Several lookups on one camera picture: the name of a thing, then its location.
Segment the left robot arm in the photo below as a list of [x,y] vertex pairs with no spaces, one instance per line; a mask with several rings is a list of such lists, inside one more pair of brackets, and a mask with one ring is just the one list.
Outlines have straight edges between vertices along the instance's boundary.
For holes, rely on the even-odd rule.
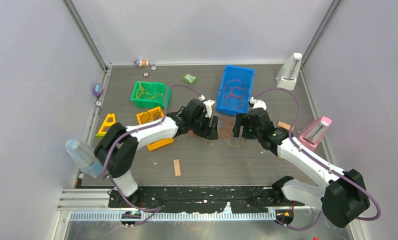
[[188,132],[207,140],[218,139],[219,118],[212,114],[214,104],[214,100],[192,99],[181,111],[167,113],[161,119],[136,126],[116,122],[108,129],[93,153],[122,192],[123,203],[135,207],[141,199],[131,173],[137,150]]

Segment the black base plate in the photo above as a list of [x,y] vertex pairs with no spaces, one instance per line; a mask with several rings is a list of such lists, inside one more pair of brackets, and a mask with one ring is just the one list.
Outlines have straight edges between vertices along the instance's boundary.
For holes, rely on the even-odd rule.
[[141,209],[160,213],[264,213],[269,207],[302,207],[301,202],[276,198],[268,186],[141,186],[127,197]]

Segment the small pink wooden block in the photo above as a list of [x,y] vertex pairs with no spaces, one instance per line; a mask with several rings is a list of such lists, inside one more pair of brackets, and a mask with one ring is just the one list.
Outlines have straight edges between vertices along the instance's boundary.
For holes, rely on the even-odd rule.
[[282,122],[282,121],[278,121],[277,126],[280,128],[283,128],[285,130],[289,130],[291,128],[291,125],[289,125],[285,122]]

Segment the green plastic bin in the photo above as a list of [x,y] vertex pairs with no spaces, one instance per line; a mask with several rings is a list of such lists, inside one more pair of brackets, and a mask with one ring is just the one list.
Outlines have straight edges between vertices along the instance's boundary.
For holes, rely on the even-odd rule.
[[136,81],[130,97],[134,105],[140,109],[153,109],[160,106],[168,107],[172,90],[162,82]]

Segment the blue plastic bin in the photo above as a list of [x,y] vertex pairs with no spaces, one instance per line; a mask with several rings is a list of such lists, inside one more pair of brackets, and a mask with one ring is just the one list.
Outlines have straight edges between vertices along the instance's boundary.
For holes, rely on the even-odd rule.
[[255,78],[252,68],[226,65],[217,94],[216,111],[235,116],[246,114]]

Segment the orange plastic bin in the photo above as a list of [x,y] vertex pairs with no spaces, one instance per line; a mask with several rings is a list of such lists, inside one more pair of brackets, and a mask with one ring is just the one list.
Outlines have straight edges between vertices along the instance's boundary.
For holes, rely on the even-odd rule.
[[[160,106],[154,107],[147,111],[136,114],[137,121],[140,125],[153,122],[161,119],[164,116],[164,111]],[[154,151],[159,148],[170,145],[174,142],[173,138],[164,138],[147,145],[149,151]]]

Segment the purple round toy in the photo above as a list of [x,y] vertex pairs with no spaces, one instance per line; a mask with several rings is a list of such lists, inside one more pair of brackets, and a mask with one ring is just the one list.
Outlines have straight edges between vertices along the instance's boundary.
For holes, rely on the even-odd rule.
[[103,86],[100,83],[98,83],[93,88],[93,95],[96,97],[100,97],[103,91],[104,91]]

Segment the green number tile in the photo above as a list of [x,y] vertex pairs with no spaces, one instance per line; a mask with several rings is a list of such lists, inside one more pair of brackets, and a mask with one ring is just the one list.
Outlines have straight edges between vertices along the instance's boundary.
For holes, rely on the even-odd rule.
[[194,75],[191,75],[191,74],[189,74],[189,73],[186,73],[186,74],[183,76],[183,80],[184,80],[186,83],[190,84],[190,85],[194,85],[194,84],[197,82],[198,78],[197,78],[196,76],[194,76]]

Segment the pink metronome box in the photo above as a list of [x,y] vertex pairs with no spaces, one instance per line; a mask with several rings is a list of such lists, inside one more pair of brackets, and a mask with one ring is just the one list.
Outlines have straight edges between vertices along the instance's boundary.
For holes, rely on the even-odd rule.
[[319,117],[304,127],[297,138],[301,144],[314,152],[331,124],[332,120],[330,118],[326,116]]

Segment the clear plastic bottle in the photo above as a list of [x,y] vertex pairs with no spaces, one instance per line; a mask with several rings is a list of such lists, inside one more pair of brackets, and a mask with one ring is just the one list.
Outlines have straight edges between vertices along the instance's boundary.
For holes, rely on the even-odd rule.
[[94,155],[94,148],[79,139],[69,139],[65,145],[66,151],[80,171],[93,178],[101,175],[103,166]]

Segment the small toy figure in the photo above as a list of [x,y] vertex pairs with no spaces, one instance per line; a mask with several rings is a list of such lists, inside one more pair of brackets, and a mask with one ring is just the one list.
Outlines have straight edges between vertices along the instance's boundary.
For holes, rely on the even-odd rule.
[[147,60],[144,60],[144,59],[136,59],[133,63],[137,67],[147,67],[147,66],[149,66],[149,62]]

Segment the white metronome box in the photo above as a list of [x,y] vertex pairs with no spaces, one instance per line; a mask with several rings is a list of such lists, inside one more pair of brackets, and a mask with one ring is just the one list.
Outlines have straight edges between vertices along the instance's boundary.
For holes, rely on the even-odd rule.
[[283,64],[276,76],[276,87],[293,91],[300,73],[303,55],[295,52]]

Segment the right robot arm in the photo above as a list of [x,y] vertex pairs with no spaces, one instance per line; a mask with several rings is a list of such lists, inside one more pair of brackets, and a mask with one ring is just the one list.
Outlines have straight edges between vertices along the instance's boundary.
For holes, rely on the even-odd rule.
[[235,138],[257,140],[265,150],[287,160],[314,181],[311,185],[292,176],[280,178],[271,186],[278,205],[295,201],[316,208],[339,228],[358,219],[371,206],[363,176],[357,170],[345,171],[309,151],[287,129],[275,127],[262,107],[238,113],[232,132]]

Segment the yellow triangle block left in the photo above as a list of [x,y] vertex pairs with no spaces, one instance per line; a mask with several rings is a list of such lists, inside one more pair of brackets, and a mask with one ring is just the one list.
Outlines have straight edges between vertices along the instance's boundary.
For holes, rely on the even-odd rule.
[[116,115],[114,113],[108,113],[101,124],[98,132],[95,134],[95,137],[98,139],[102,139],[106,133],[108,132],[109,128],[116,123]]

